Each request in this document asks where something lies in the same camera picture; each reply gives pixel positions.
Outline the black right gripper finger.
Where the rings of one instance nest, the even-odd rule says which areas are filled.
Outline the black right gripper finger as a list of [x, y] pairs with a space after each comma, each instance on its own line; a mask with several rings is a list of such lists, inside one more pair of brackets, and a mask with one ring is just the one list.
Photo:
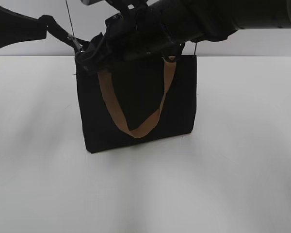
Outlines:
[[96, 74], [112, 70], [112, 50], [107, 44], [107, 33], [95, 36], [84, 48], [85, 51], [75, 54], [76, 74]]

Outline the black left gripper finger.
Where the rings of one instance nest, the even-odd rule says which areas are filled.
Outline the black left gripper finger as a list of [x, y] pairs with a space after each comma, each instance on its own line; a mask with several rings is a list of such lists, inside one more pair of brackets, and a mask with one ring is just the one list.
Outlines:
[[70, 34], [55, 21], [53, 16], [42, 15], [38, 20], [47, 26], [47, 31], [52, 36], [74, 48], [75, 50], [77, 49], [75, 43], [72, 41], [72, 39], [70, 39]]

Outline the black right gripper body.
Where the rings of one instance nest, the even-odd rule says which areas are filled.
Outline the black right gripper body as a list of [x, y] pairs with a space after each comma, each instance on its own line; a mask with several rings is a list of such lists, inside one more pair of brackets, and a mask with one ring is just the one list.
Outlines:
[[105, 21], [97, 65], [113, 66], [159, 54], [174, 63], [184, 47], [184, 6], [135, 6]]

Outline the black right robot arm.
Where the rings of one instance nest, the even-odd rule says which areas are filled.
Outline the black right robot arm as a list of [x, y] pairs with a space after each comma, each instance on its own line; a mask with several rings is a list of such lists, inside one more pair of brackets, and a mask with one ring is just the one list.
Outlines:
[[90, 72], [160, 54], [175, 62], [186, 42], [220, 42], [238, 30], [291, 29], [291, 0], [111, 0], [105, 21], [76, 60]]

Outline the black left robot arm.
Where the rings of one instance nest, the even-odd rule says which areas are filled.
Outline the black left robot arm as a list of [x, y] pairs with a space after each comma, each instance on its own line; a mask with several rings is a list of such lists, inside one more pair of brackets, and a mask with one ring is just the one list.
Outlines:
[[64, 30], [50, 15], [36, 19], [0, 6], [0, 49], [11, 44], [46, 39], [47, 33], [63, 43], [77, 48], [87, 47], [88, 41], [73, 37]]

